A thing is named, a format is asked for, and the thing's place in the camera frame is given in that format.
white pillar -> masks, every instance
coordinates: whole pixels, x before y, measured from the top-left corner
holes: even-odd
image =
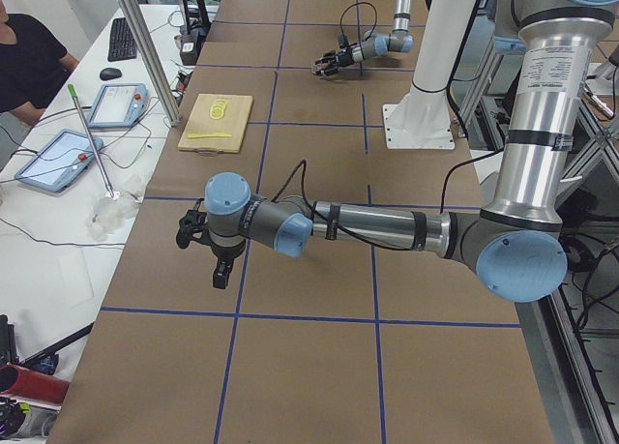
[[[389,149],[454,149],[445,88],[474,6],[475,0],[432,0],[410,92],[397,105],[383,105]]]

red cylinder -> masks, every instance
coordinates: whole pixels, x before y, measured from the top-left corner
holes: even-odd
[[[69,382],[19,367],[6,365],[0,369],[0,395],[61,404]]]

sticker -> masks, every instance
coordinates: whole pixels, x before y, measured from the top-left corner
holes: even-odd
[[[591,50],[584,45],[531,49],[524,54],[517,93],[566,93],[578,98],[590,58]]]
[[[574,137],[569,134],[558,134],[554,139],[553,151],[571,151],[574,144]]]

black cable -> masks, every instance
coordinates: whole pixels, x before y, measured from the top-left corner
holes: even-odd
[[[599,244],[602,244],[603,246],[606,246],[607,242],[600,239],[600,238],[596,238],[595,236],[592,236],[590,234],[587,233],[583,233],[581,231],[570,231],[567,233],[561,233],[562,235],[566,235],[566,236],[582,236],[584,238],[588,238],[592,241],[595,241]],[[619,250],[617,250],[617,248],[613,248],[610,250],[610,253],[612,253],[612,255],[615,257],[615,260],[617,260],[617,263],[619,263]]]
[[[135,125],[133,125],[132,127],[130,127],[128,130],[126,130],[124,133],[122,133],[120,136],[118,136],[116,139],[109,141],[107,144],[105,144],[104,147],[102,147],[100,149],[100,151],[102,151],[103,149],[108,148],[109,146],[115,144],[116,142],[120,141],[121,139],[123,139],[127,134],[129,134],[129,132],[135,128],[136,125],[138,125],[142,120],[144,120],[146,118],[146,116],[157,106],[157,104],[160,102],[160,99],[157,97],[152,97],[149,101],[148,101],[148,105],[150,105],[151,101],[157,101],[156,103],[153,104],[152,107],[148,107],[146,111],[137,119],[137,122],[135,123]]]
[[[174,12],[172,12],[170,15],[167,16],[167,21],[163,24],[163,25],[159,25],[156,28],[153,28],[152,30],[148,30],[148,33],[150,35],[152,35],[153,33],[155,33],[157,30],[160,30],[162,28],[164,28],[164,26],[169,25],[169,26],[173,26],[174,28],[180,28],[181,26],[183,26],[183,23],[181,23],[180,25],[175,25],[174,23],[172,23],[172,18],[176,15],[176,14],[181,14],[181,10],[178,9]]]
[[[619,217],[609,217],[605,215],[590,214],[588,212],[584,215],[584,218],[591,222],[619,222]]]
[[[148,145],[148,141],[150,140],[153,132],[150,128],[146,127],[145,125],[142,124],[142,122],[137,122],[137,124],[142,127],[144,130],[146,130],[148,132],[148,135],[144,138],[144,142],[142,142],[142,145],[139,147],[139,149],[137,150],[137,154],[135,154],[135,156],[133,157],[133,160],[131,162],[129,162],[127,165],[120,165],[118,162],[116,162],[114,159],[111,158],[111,156],[105,152],[102,153],[102,156],[106,156],[110,162],[112,162],[114,165],[116,165],[118,168],[120,168],[121,170],[126,170],[128,168],[131,168],[132,166],[135,165],[135,163],[137,162],[137,160],[142,156],[142,154],[144,154],[144,151],[146,151],[147,147],[151,147]]]
[[[346,36],[346,34],[344,33],[344,26],[343,26],[343,20],[344,20],[344,16],[346,15],[346,13],[352,9],[353,7],[356,6],[370,6],[373,10],[374,10],[374,24],[371,26],[371,30],[369,31],[368,37],[371,36],[371,34],[374,32],[374,30],[376,29],[376,25],[378,23],[378,11],[376,10],[376,8],[374,7],[374,5],[370,2],[366,2],[366,1],[361,1],[361,2],[355,2],[354,4],[351,4],[350,6],[348,6],[346,9],[344,9],[344,12],[341,13],[341,16],[339,17],[339,30],[341,31],[341,34],[343,36]]]
[[[500,152],[503,152],[503,148],[499,149],[498,151],[494,151],[494,152],[491,152],[491,153],[486,154],[484,156],[478,157],[477,159],[471,159],[471,160],[468,160],[468,161],[465,161],[465,162],[461,162],[461,163],[458,163],[458,164],[452,166],[452,168],[449,170],[447,175],[445,175],[445,181],[443,182],[443,190],[441,192],[441,207],[440,207],[440,213],[441,214],[443,213],[443,210],[445,209],[445,193],[447,191],[447,183],[449,182],[449,179],[452,176],[452,173],[454,173],[461,166],[469,165],[470,163],[475,163],[477,161],[482,161],[484,159],[489,159],[490,157],[496,156]]]
[[[52,168],[51,170],[44,171],[44,172],[41,172],[41,173],[35,173],[33,175],[22,176],[22,177],[20,177],[20,179],[24,179],[24,178],[37,178],[38,176],[43,176],[43,175],[46,175],[48,173],[53,173],[54,171],[66,170],[67,168],[71,168],[74,165],[79,165],[80,163],[81,163],[81,161],[73,162],[73,163],[70,163],[68,165],[63,165],[63,166],[59,166],[57,168]],[[3,181],[0,181],[0,185],[4,185],[6,183],[12,183],[13,181],[19,181],[19,180],[17,180],[16,178],[13,178],[11,180],[3,180]]]
[[[614,289],[612,289],[611,291],[608,291],[605,295],[597,297],[595,299],[593,299],[588,305],[587,305],[587,311],[591,310],[591,308],[593,306],[595,306],[598,303],[601,303],[603,300],[608,299],[609,297],[615,295],[617,292],[619,292],[619,284],[617,284]]]
[[[89,108],[92,108],[91,105],[84,105],[83,107],[81,107],[82,110],[88,110]],[[39,121],[37,122],[37,125],[35,125],[35,127],[38,127],[39,124],[43,121],[43,120],[47,120],[48,118],[51,117],[55,117],[56,115],[61,115],[63,113],[67,113],[67,112],[73,112],[75,110],[75,107],[73,108],[67,108],[65,110],[60,110],[59,112],[54,112],[54,113],[50,113],[49,115],[46,115],[43,118],[40,118]]]
[[[615,70],[612,71],[612,117],[608,120],[612,120],[617,115],[617,93],[615,92],[615,77],[617,76],[617,69],[619,67],[615,67]]]
[[[421,86],[417,86],[417,84],[415,83],[415,80],[414,80],[414,76],[413,76],[413,79],[411,79],[411,82],[413,83],[413,87],[415,89],[421,91],[422,93],[428,93],[428,94],[442,93],[443,91],[445,91],[449,87],[449,85],[448,85],[448,86],[445,86],[444,88],[441,88],[441,89],[424,89]]]
[[[297,166],[294,167],[294,169],[292,170],[292,173],[288,176],[288,178],[286,179],[284,185],[280,188],[280,190],[275,194],[275,196],[273,197],[273,199],[271,199],[273,202],[276,201],[276,199],[278,197],[280,197],[280,195],[283,193],[283,191],[287,188],[287,186],[290,184],[290,181],[292,180],[292,178],[294,177],[294,175],[297,173],[297,171],[299,171],[299,168],[302,168],[301,170],[301,197],[303,198],[303,201],[305,202],[306,206],[312,211],[312,213],[318,217],[320,217],[322,220],[325,221],[325,223],[329,222],[329,219],[327,219],[326,217],[324,217],[322,214],[320,214],[315,207],[315,203],[314,205],[310,204],[310,201],[308,200],[308,197],[306,196],[306,171],[308,168],[308,161],[306,161],[305,159],[302,159]],[[350,236],[351,238],[355,238],[358,241],[361,241],[362,243],[366,243],[369,244],[370,246],[375,246],[379,249],[384,249],[387,251],[404,251],[404,252],[408,252],[408,251],[412,251],[412,249],[410,248],[396,248],[393,246],[389,246],[389,245],[384,245],[384,244],[380,244],[376,241],[371,241],[370,239],[365,238],[364,236],[355,233],[354,231],[346,228],[345,226],[341,225],[339,222],[337,223],[337,228],[346,233],[348,236]]]
[[[452,112],[456,115],[457,122],[459,123],[462,132],[468,139],[468,130],[466,130],[466,125],[464,124],[464,120],[460,115],[460,107],[457,105],[454,97],[452,96],[452,83],[454,82],[454,78],[456,76],[457,67],[460,64],[460,60],[462,59],[462,54],[464,53],[464,48],[466,47],[466,41],[468,40],[468,36],[471,33],[471,29],[473,28],[473,24],[475,23],[475,17],[477,16],[477,10],[480,7],[482,0],[475,0],[475,5],[473,6],[473,10],[471,11],[471,15],[468,18],[468,23],[466,24],[466,30],[464,31],[464,36],[462,37],[462,42],[460,43],[460,48],[457,50],[456,60],[454,61],[454,66],[452,67],[452,73],[449,75],[449,80],[447,82],[446,95],[447,95],[447,104],[449,105]]]
[[[7,222],[3,218],[0,218],[0,222],[10,226],[11,228],[17,229],[18,231],[22,232],[23,234],[28,236],[30,239],[32,239],[35,243],[49,244],[50,246],[73,246],[76,248],[104,248],[104,249],[120,249],[120,250],[123,249],[125,246],[125,243],[99,243],[99,244],[54,243],[52,241],[47,241],[46,239],[35,238],[32,234],[30,234],[25,229],[20,228],[16,224]]]
[[[594,260],[593,267],[591,268],[591,270],[589,270],[589,273],[587,274],[587,278],[585,279],[584,285],[582,286],[582,294],[581,294],[582,313],[580,314],[580,316],[578,317],[578,319],[575,322],[576,327],[578,328],[578,330],[583,330],[584,327],[587,325],[587,323],[589,321],[589,310],[591,309],[591,307],[593,305],[595,305],[598,302],[601,302],[604,299],[610,297],[611,295],[615,294],[619,290],[618,287],[615,287],[613,290],[611,290],[609,293],[605,294],[604,296],[601,296],[599,298],[592,298],[593,302],[591,302],[591,303],[589,303],[588,300],[587,300],[587,298],[591,297],[588,294],[589,283],[593,279],[593,276],[595,275],[596,270],[600,266],[600,263],[602,262],[604,257],[606,257],[609,254],[612,254],[617,259],[617,262],[619,262],[619,257],[613,252],[614,249],[616,249],[616,247],[614,247],[614,248],[606,248],[606,247],[604,247],[604,249],[602,249],[600,251],[600,253],[596,257],[596,259]]]
[[[602,387],[600,386],[600,381],[598,381],[598,370],[596,370],[593,367],[593,364],[591,362],[591,359],[589,358],[588,352],[587,352],[587,345],[585,343],[585,340],[583,339],[581,333],[577,330],[576,325],[575,325],[575,321],[574,318],[572,317],[572,307],[570,306],[568,299],[565,295],[565,290],[563,289],[563,285],[559,285],[559,295],[561,296],[561,299],[563,301],[563,304],[566,308],[568,308],[568,316],[569,316],[569,320],[570,320],[570,324],[572,325],[572,329],[574,331],[575,334],[575,338],[578,342],[578,346],[580,347],[580,350],[582,351],[583,355],[583,360],[585,361],[585,364],[587,366],[587,369],[589,370],[589,375],[591,377],[591,382],[593,384],[593,389],[595,390],[596,394],[598,395],[598,398],[600,400],[600,404],[603,406],[603,410],[604,410],[604,416],[606,417],[606,419],[608,420],[608,423],[610,424],[611,427],[611,431],[612,434],[615,438],[615,440],[617,442],[619,442],[619,434],[617,433],[617,428],[614,426],[614,421],[612,418],[612,414],[610,413],[610,409],[608,408],[608,400],[605,398],[604,396],[604,391],[602,389]]]
[[[14,140],[14,138],[11,136],[11,134],[9,133],[9,130],[7,130],[6,128],[4,128],[2,125],[0,125],[0,129],[7,134],[7,136],[9,137],[9,139],[11,140],[11,142],[15,145],[15,146],[19,146],[23,149],[28,149],[27,147],[24,147],[23,145],[21,145],[21,143],[17,142]]]
[[[476,81],[478,79],[480,79],[481,75],[478,74],[477,76],[473,76],[472,78],[469,79],[461,79],[461,78],[452,78],[452,81],[457,81],[459,83],[470,83],[472,81]]]

metal pole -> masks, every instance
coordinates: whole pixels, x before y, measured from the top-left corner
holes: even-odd
[[[153,81],[155,91],[159,96],[163,109],[167,114],[167,118],[170,120],[170,125],[178,125],[180,120],[178,106],[172,96],[167,79],[165,78],[162,62],[159,59],[151,35],[148,32],[146,22],[139,9],[139,4],[137,0],[118,0],[118,5],[127,19],[129,28],[132,30],[137,48],[142,54],[146,70]]]
[[[77,111],[77,115],[79,115],[79,120],[81,121],[82,127],[84,127],[84,132],[88,136],[88,140],[90,141],[90,147],[93,150],[93,156],[95,156],[95,161],[97,161],[97,166],[99,167],[99,171],[103,177],[103,182],[105,183],[105,188],[107,192],[109,192],[109,196],[116,200],[120,194],[112,188],[112,183],[109,181],[109,176],[107,176],[107,172],[105,171],[105,167],[103,166],[103,162],[101,160],[101,156],[99,155],[99,151],[97,150],[97,145],[95,144],[95,138],[93,134],[90,133],[90,129],[88,128],[88,122],[86,122],[86,117],[84,116],[84,112],[81,109],[81,104],[79,103],[79,98],[77,97],[77,93],[75,92],[75,88],[72,84],[69,85],[69,93],[71,93],[71,99],[74,101],[75,110]]]

